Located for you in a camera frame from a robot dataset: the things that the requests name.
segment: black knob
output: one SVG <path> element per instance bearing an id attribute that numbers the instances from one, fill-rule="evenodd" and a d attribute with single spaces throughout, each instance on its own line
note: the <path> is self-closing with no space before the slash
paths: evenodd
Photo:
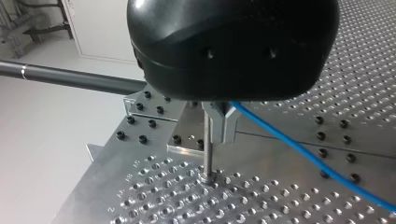
<path id="1" fill-rule="evenodd" d="M 163 114 L 163 107 L 162 106 L 157 106 L 157 113 Z"/>
<path id="2" fill-rule="evenodd" d="M 148 142 L 148 138 L 145 135 L 139 136 L 139 143 L 146 144 Z"/>
<path id="3" fill-rule="evenodd" d="M 150 128 L 155 128 L 157 126 L 157 122 L 155 122 L 154 119 L 151 119 L 151 120 L 148 121 L 148 126 Z"/>
<path id="4" fill-rule="evenodd" d="M 123 131 L 119 131 L 116 133 L 118 139 L 122 140 L 125 138 L 125 133 Z"/>
<path id="5" fill-rule="evenodd" d="M 327 150 L 326 149 L 324 149 L 324 148 L 321 148 L 319 151 L 318 151 L 318 155 L 321 157 L 321 158 L 326 158 L 327 157 L 327 155 L 328 155 L 328 152 L 327 152 Z"/>
<path id="6" fill-rule="evenodd" d="M 343 137 L 343 142 L 348 145 L 348 144 L 350 144 L 352 142 L 352 138 L 349 137 L 348 135 L 345 135 Z"/>
<path id="7" fill-rule="evenodd" d="M 354 163 L 356 161 L 356 156 L 349 153 L 346 155 L 346 160 L 347 162 Z"/>
<path id="8" fill-rule="evenodd" d="M 320 141 L 323 141 L 326 138 L 326 133 L 323 132 L 318 132 L 317 133 L 317 139 Z"/>
<path id="9" fill-rule="evenodd" d="M 322 124 L 324 122 L 324 118 L 321 117 L 321 116 L 318 116 L 318 117 L 315 118 L 315 122 L 317 124 Z"/>
<path id="10" fill-rule="evenodd" d="M 340 121 L 341 128 L 345 129 L 345 128 L 347 128 L 348 125 L 349 125 L 349 122 L 347 120 L 343 119 Z"/>
<path id="11" fill-rule="evenodd" d="M 145 94 L 145 97 L 148 99 L 148 98 L 151 98 L 151 92 L 149 92 L 149 91 L 145 91 L 145 92 L 143 92 L 143 94 Z"/>
<path id="12" fill-rule="evenodd" d="M 173 139 L 174 143 L 177 144 L 177 145 L 179 145 L 179 144 L 181 143 L 181 137 L 180 137 L 180 135 L 178 135 L 178 134 L 175 134 L 175 135 L 172 137 L 172 139 Z"/>
<path id="13" fill-rule="evenodd" d="M 203 139 L 198 139 L 197 140 L 197 146 L 199 149 L 204 149 L 204 140 Z"/>
<path id="14" fill-rule="evenodd" d="M 359 182 L 361 182 L 361 177 L 357 174 L 352 174 L 349 176 L 349 180 L 354 184 L 359 184 Z"/>
<path id="15" fill-rule="evenodd" d="M 142 104 L 142 103 L 137 103 L 137 104 L 136 104 L 136 109 L 137 109 L 137 110 L 143 110 L 143 108 L 144 108 L 144 107 L 143 107 L 143 104 Z"/>
<path id="16" fill-rule="evenodd" d="M 126 118 L 126 121 L 127 121 L 129 124 L 134 124 L 134 117 L 128 116 L 128 117 Z"/>
<path id="17" fill-rule="evenodd" d="M 198 105 L 198 102 L 196 102 L 196 101 L 191 101 L 190 102 L 190 106 L 191 107 L 196 107 Z"/>
<path id="18" fill-rule="evenodd" d="M 326 172 L 324 172 L 324 171 L 320 171 L 320 176 L 323 177 L 323 178 L 325 178 L 325 179 L 328 179 L 328 178 L 329 178 L 329 175 L 326 174 Z"/>

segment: aluminum plate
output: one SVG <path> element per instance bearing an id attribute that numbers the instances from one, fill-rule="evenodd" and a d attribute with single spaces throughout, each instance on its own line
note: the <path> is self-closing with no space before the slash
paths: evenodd
<path id="1" fill-rule="evenodd" d="M 142 90 L 134 102 L 134 106 L 130 107 L 129 114 L 143 116 L 154 119 L 166 119 L 177 121 L 183 112 L 186 102 L 175 99 L 164 97 L 162 94 L 154 90 L 150 85 L 147 85 Z M 136 108 L 137 104 L 141 104 L 143 109 L 139 110 Z M 157 107 L 160 106 L 163 109 L 162 113 L 157 112 Z"/>
<path id="2" fill-rule="evenodd" d="M 396 158 L 396 1 L 342 0 L 340 8 L 338 36 L 316 86 L 288 101 L 247 106 L 297 141 Z M 268 135 L 246 119 L 237 130 Z"/>
<path id="3" fill-rule="evenodd" d="M 202 161 L 166 150 L 171 121 L 123 121 L 126 138 L 113 136 L 69 196 L 53 223 L 393 223 L 395 214 L 365 201 L 276 139 L 238 133 L 232 145 L 217 146 L 215 185 L 197 176 Z M 146 144 L 138 137 L 145 135 Z M 316 151 L 317 147 L 305 145 Z M 332 150 L 326 162 L 342 175 L 396 203 L 396 162 Z"/>

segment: black robot head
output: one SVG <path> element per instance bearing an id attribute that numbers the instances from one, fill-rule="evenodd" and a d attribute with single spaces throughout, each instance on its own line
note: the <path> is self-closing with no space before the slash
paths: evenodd
<path id="1" fill-rule="evenodd" d="M 200 101 L 283 100 L 317 81 L 337 0 L 129 0 L 128 27 L 149 84 Z"/>

